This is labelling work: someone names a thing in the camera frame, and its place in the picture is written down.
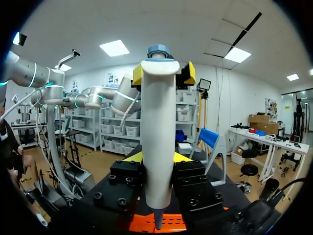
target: cable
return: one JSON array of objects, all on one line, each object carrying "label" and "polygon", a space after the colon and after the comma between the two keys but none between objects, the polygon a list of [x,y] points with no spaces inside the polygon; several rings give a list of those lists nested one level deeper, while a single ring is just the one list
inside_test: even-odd
[{"label": "cable", "polygon": [[130,106],[128,107],[128,109],[126,110],[126,112],[124,113],[124,116],[122,118],[122,121],[121,121],[121,125],[120,125],[120,130],[123,130],[124,128],[124,125],[125,125],[125,121],[126,121],[126,118],[127,118],[127,115],[129,113],[129,111],[131,110],[131,108],[133,107],[133,105],[137,102],[137,100],[139,99],[140,97],[140,94],[141,92],[138,92],[135,99],[132,101],[132,103],[130,104]]},{"label": "cable", "polygon": [[286,184],[285,186],[282,187],[281,190],[279,190],[277,193],[275,193],[271,199],[269,201],[274,201],[275,198],[281,194],[286,188],[288,188],[289,186],[293,185],[294,183],[297,183],[297,182],[304,182],[305,181],[305,178],[300,178],[300,179],[296,179],[296,180],[293,180],[291,182],[289,182],[288,184]]},{"label": "cable", "polygon": [[17,106],[19,106],[21,103],[23,103],[25,100],[27,100],[29,97],[31,97],[32,94],[34,94],[37,90],[34,89],[31,93],[29,93],[27,96],[25,96],[23,99],[19,100],[16,104],[14,104],[11,108],[8,109],[1,117],[0,122],[4,120],[4,118],[12,112],[13,109],[15,109]]},{"label": "cable", "polygon": [[50,167],[51,172],[53,173],[53,175],[55,176],[55,178],[58,179],[59,183],[60,183],[61,185],[63,185],[63,187],[64,187],[70,194],[72,194],[73,197],[77,198],[77,197],[75,196],[75,194],[73,194],[72,191],[69,190],[69,189],[66,187],[66,185],[64,185],[64,184],[62,183],[62,181],[59,179],[59,177],[57,176],[57,174],[54,172],[54,170],[53,170],[53,168],[52,168],[52,166],[51,166],[49,160],[48,160],[48,159],[46,158],[46,156],[45,156],[44,150],[43,150],[42,147],[41,147],[41,146],[42,146],[42,142],[41,142],[41,138],[40,138],[40,136],[39,136],[39,131],[38,131],[39,128],[38,128],[38,123],[37,123],[37,122],[36,122],[36,128],[37,128],[37,134],[38,134],[39,143],[40,143],[40,149],[41,149],[41,151],[42,151],[42,154],[43,154],[43,156],[44,156],[45,161],[47,162],[47,164],[48,164],[49,167]]}]

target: small white box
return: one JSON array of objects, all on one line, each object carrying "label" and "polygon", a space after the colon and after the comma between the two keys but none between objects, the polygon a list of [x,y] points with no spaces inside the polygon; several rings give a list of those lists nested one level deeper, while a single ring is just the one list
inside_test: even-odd
[{"label": "small white box", "polygon": [[89,143],[89,142],[91,142],[92,139],[93,139],[92,134],[81,134],[80,137],[81,137],[81,139],[82,139],[82,142],[84,142],[84,143]]},{"label": "small white box", "polygon": [[104,142],[104,146],[105,146],[106,148],[110,148],[110,149],[113,149],[113,148],[114,148],[114,143],[113,143],[113,141],[111,141],[111,140],[103,140],[103,142]]},{"label": "small white box", "polygon": [[126,134],[125,127],[122,129],[122,131],[121,131],[121,127],[120,126],[113,126],[113,129],[114,129],[114,134],[115,135],[123,136],[123,135]]},{"label": "small white box", "polygon": [[113,141],[113,143],[114,143],[114,148],[115,148],[116,151],[124,153],[124,148],[123,148],[124,144],[123,143],[120,143],[118,141]]},{"label": "small white box", "polygon": [[75,115],[85,115],[85,108],[74,109]]},{"label": "small white box", "polygon": [[114,117],[114,112],[112,109],[105,109],[104,110],[104,116],[105,117],[108,117],[108,118],[111,118],[111,117]]},{"label": "small white box", "polygon": [[238,165],[242,165],[245,163],[245,159],[234,152],[231,152],[231,161]]},{"label": "small white box", "polygon": [[74,128],[84,128],[85,120],[73,119],[73,127]]},{"label": "small white box", "polygon": [[102,134],[112,134],[114,132],[113,126],[112,125],[106,125],[106,124],[103,124],[101,126],[101,131],[102,131]]},{"label": "small white box", "polygon": [[133,113],[128,118],[129,119],[139,119],[140,118],[140,112]]},{"label": "small white box", "polygon": [[134,148],[123,146],[123,149],[124,149],[124,154],[128,155],[130,154],[130,152],[132,152]]},{"label": "small white box", "polygon": [[194,103],[195,102],[195,93],[194,92],[183,92],[182,93],[183,102]]},{"label": "small white box", "polygon": [[191,121],[192,111],[177,110],[177,121]]},{"label": "small white box", "polygon": [[139,135],[139,127],[126,126],[126,135],[136,137]]},{"label": "small white box", "polygon": [[181,98],[181,93],[176,92],[176,102],[180,102],[180,98]]},{"label": "small white box", "polygon": [[189,143],[179,143],[178,152],[180,154],[191,154],[192,146]]}]

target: black cable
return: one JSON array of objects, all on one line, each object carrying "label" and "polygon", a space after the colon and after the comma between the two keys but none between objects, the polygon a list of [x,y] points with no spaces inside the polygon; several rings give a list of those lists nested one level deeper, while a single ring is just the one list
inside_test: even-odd
[{"label": "black cable", "polygon": [[305,178],[300,178],[300,179],[296,179],[296,180],[293,180],[293,181],[289,182],[288,184],[286,184],[285,186],[283,186],[281,190],[279,190],[277,193],[275,193],[275,194],[271,197],[271,199],[270,199],[269,201],[270,201],[270,202],[271,202],[271,201],[274,201],[275,198],[276,198],[279,194],[281,194],[286,188],[288,188],[289,186],[293,185],[294,183],[297,183],[297,182],[304,182],[304,181],[305,181]]}]

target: poster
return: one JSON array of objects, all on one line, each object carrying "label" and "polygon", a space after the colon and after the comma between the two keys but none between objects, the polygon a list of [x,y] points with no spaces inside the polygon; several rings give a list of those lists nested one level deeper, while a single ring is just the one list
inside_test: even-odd
[{"label": "poster", "polygon": [[265,98],[265,113],[269,115],[270,121],[277,121],[277,102],[276,100]]}]

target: white table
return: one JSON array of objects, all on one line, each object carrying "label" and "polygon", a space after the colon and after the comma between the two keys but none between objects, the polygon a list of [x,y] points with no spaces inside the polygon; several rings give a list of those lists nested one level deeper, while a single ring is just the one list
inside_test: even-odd
[{"label": "white table", "polygon": [[[273,164],[274,164],[275,159],[276,159],[276,154],[275,153],[276,153],[278,147],[280,147],[282,149],[285,149],[285,150],[288,150],[289,152],[297,153],[297,154],[302,155],[300,168],[299,168],[299,170],[298,170],[298,172],[297,172],[297,174],[296,174],[296,176],[294,178],[294,179],[298,179],[298,177],[300,175],[300,172],[301,172],[301,169],[303,167],[304,161],[305,161],[306,154],[308,153],[309,148],[310,148],[310,146],[308,144],[299,143],[301,148],[297,148],[296,146],[294,146],[294,143],[290,142],[290,141],[270,141],[270,140],[266,140],[265,136],[259,137],[259,136],[254,136],[254,135],[248,134],[247,133],[247,131],[248,131],[247,129],[238,129],[238,128],[230,127],[228,129],[228,131],[230,133],[235,133],[236,135],[243,136],[243,137],[245,137],[247,139],[250,139],[252,141],[256,141],[256,142],[259,142],[259,143],[262,143],[262,144],[269,145],[268,155],[266,157],[265,163],[262,163],[262,162],[260,162],[260,161],[258,161],[256,159],[252,158],[253,161],[255,161],[258,164],[263,166],[262,172],[261,172],[260,177],[259,177],[259,182],[264,183],[267,179],[269,179],[269,178],[271,178],[273,176],[273,174],[271,174],[271,169],[272,169]],[[284,197],[283,200],[286,199],[288,194],[291,192],[293,186],[294,185],[292,185],[290,187],[288,192],[285,194],[285,197]]]},{"label": "white table", "polygon": [[256,162],[257,164],[263,166],[263,169],[261,171],[261,174],[260,174],[260,177],[259,177],[259,182],[261,182],[262,180],[265,179],[265,172],[266,172],[266,169],[267,169],[267,165],[268,165],[268,162],[270,161],[270,159],[272,158],[272,151],[273,151],[273,146],[274,146],[274,143],[273,141],[270,141],[270,140],[267,140],[265,139],[265,136],[255,136],[255,135],[252,135],[252,134],[248,134],[248,129],[240,129],[240,128],[234,128],[234,127],[230,127],[228,129],[228,131],[230,133],[234,133],[236,135],[240,135],[242,137],[245,137],[249,140],[252,140],[252,141],[255,141],[255,142],[258,142],[258,143],[261,143],[261,144],[266,144],[266,145],[269,145],[269,149],[268,149],[268,155],[266,157],[266,160],[265,160],[265,163],[255,159],[255,158],[251,158],[251,160],[253,160],[254,162]]},{"label": "white table", "polygon": [[[304,164],[304,161],[305,161],[305,157],[309,151],[309,148],[310,146],[308,144],[304,144],[304,143],[299,143],[300,147],[301,148],[297,148],[296,146],[294,146],[294,143],[293,142],[290,142],[290,141],[278,141],[278,142],[275,142],[275,145],[274,145],[274,149],[273,149],[273,153],[277,150],[278,147],[282,148],[282,149],[285,149],[291,153],[297,153],[297,154],[300,154],[302,155],[301,157],[301,164],[300,164],[300,168],[298,169],[298,172],[294,178],[295,179],[298,179],[299,178],[299,175],[300,175],[300,172],[301,172],[301,169],[303,167],[303,164]],[[275,162],[275,156],[272,156],[271,158],[271,161],[268,165],[268,171],[270,172],[270,169],[272,168],[273,166],[273,163]],[[286,199],[286,197],[288,196],[288,194],[291,192],[291,190],[293,189],[293,185],[290,186],[289,190],[287,193],[285,193],[285,197],[283,200]]]}]

